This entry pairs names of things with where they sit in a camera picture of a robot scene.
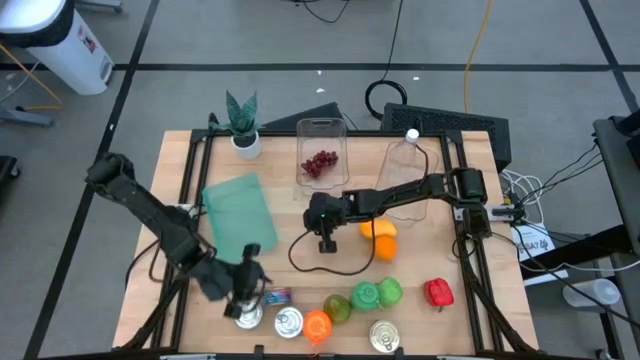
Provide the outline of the white trash bin black liner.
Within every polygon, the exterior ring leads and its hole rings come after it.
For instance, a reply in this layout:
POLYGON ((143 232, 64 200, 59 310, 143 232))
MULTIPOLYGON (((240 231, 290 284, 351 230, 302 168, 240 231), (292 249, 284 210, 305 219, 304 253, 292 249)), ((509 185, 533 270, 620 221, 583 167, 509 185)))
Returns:
POLYGON ((0 0, 0 44, 26 50, 80 95, 104 92, 113 72, 75 0, 0 0))

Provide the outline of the clear bottle with white cap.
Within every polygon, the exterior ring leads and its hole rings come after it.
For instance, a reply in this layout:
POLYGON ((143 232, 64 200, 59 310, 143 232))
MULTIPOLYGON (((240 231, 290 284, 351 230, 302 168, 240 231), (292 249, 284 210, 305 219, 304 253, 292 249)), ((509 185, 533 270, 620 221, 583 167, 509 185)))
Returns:
POLYGON ((390 186, 420 180, 428 173, 428 155, 418 145, 419 139, 419 131, 409 129, 403 141, 390 147, 386 171, 390 186))

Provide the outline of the green apple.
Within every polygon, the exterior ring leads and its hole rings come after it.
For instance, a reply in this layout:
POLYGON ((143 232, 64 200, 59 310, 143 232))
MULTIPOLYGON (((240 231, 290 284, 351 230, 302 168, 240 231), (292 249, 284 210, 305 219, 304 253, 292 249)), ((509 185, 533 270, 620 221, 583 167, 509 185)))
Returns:
POLYGON ((391 277, 384 278, 377 284, 379 302, 384 308, 395 306, 403 297, 404 292, 400 283, 391 277))

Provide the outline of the orange plastic bottle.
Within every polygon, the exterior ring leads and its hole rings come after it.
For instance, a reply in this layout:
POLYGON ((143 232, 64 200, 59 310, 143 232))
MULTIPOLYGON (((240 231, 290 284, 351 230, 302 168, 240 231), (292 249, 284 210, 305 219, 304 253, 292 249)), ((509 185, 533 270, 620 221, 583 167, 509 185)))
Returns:
POLYGON ((331 333, 331 319, 324 311, 311 311, 305 315, 303 334, 313 346, 319 345, 327 340, 331 333))

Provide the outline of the green pear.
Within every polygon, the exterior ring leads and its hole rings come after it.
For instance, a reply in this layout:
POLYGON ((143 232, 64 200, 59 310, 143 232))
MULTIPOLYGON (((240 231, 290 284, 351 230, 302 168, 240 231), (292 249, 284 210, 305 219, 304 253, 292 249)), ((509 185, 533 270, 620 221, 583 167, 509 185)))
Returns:
POLYGON ((332 294, 325 299, 323 311, 334 324, 344 324, 351 316, 352 307, 345 296, 332 294))

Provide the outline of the white printed paper sheet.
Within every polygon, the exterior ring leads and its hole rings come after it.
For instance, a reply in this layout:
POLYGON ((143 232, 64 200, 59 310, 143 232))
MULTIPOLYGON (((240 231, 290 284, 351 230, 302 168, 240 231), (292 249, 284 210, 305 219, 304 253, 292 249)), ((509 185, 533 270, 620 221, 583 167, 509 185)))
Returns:
POLYGON ((538 256, 555 249, 551 237, 544 228, 526 224, 512 227, 511 232, 521 261, 527 260, 530 256, 538 256))

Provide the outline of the yellow orange mango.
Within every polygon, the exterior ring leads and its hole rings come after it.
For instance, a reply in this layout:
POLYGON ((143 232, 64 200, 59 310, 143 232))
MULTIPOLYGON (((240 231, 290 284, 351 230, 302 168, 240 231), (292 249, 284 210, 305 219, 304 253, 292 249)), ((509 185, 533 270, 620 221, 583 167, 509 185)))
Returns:
POLYGON ((374 239, 378 236, 387 236, 395 238, 397 229, 395 225, 386 219, 374 219, 359 224, 360 234, 368 239, 374 239))

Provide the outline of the translucent plastic jug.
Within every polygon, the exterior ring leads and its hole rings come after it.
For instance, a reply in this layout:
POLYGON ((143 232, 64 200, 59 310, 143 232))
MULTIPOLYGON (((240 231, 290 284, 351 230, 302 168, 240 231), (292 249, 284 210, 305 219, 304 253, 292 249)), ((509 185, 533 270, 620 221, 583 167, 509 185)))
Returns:
POLYGON ((618 287, 603 278, 565 285, 561 295, 568 305, 580 310, 603 311, 621 300, 618 287))

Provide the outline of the green plastic bottle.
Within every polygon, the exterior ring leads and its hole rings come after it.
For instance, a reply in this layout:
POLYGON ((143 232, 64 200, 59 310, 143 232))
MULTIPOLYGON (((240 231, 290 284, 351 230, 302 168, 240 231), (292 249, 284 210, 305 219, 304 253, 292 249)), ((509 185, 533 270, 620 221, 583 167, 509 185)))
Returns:
POLYGON ((360 282, 352 288, 351 306, 360 312, 370 312, 380 305, 380 292, 376 284, 360 282))

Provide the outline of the red bell pepper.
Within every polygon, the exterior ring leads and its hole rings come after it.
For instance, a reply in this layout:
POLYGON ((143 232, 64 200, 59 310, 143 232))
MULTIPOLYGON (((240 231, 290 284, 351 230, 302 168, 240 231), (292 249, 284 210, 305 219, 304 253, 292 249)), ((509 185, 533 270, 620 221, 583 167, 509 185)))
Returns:
POLYGON ((427 301, 442 312, 445 307, 454 304, 454 296, 448 282, 442 278, 428 280, 424 284, 427 301))

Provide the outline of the orange fruit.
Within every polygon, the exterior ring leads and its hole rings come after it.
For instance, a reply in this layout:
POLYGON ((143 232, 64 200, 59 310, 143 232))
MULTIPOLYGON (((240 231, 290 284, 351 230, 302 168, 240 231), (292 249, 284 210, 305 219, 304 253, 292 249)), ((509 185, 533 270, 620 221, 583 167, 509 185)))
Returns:
POLYGON ((397 255, 397 241, 389 235, 379 235, 375 238, 374 257, 380 261, 392 262, 397 255))

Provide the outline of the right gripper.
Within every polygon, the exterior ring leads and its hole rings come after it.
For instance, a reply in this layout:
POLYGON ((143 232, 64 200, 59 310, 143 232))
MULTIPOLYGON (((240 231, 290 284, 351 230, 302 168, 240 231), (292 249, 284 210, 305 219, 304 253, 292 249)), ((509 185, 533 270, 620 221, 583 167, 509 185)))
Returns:
POLYGON ((347 223, 350 201, 328 193, 316 192, 311 196, 309 207, 303 213, 304 227, 321 237, 319 251, 324 254, 337 252, 337 243, 331 238, 335 229, 347 223))

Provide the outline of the black metal beam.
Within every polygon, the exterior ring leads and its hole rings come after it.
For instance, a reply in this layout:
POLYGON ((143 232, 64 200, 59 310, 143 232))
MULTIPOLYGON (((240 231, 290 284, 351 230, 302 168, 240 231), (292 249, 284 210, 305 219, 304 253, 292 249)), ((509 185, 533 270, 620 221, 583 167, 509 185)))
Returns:
POLYGON ((546 275, 547 272, 535 260, 552 273, 572 268, 576 265, 607 257, 612 254, 640 255, 640 232, 629 234, 625 225, 618 225, 593 235, 582 237, 557 233, 534 224, 526 224, 517 230, 532 230, 536 235, 546 235, 561 246, 540 255, 531 255, 521 263, 524 280, 546 275))

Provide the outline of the green plant in white pot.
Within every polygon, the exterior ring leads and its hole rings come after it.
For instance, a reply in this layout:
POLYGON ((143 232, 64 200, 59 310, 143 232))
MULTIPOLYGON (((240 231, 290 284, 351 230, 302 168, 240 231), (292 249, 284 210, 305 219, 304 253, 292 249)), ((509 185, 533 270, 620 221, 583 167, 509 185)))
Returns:
POLYGON ((232 147, 239 157, 250 160, 257 158, 261 151, 259 129, 256 121, 258 110, 257 93, 254 92, 242 105, 229 92, 225 92, 228 123, 221 124, 214 113, 209 114, 208 126, 214 131, 230 134, 232 147))

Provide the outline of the dark red grape bunch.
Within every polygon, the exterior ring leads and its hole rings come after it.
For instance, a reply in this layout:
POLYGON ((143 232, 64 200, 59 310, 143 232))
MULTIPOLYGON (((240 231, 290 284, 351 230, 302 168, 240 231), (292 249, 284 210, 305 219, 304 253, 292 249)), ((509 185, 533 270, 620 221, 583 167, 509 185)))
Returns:
POLYGON ((334 166, 337 163, 338 159, 339 157, 335 151, 329 152, 321 150, 313 157, 301 163, 300 167, 311 178, 319 178, 323 170, 334 166))

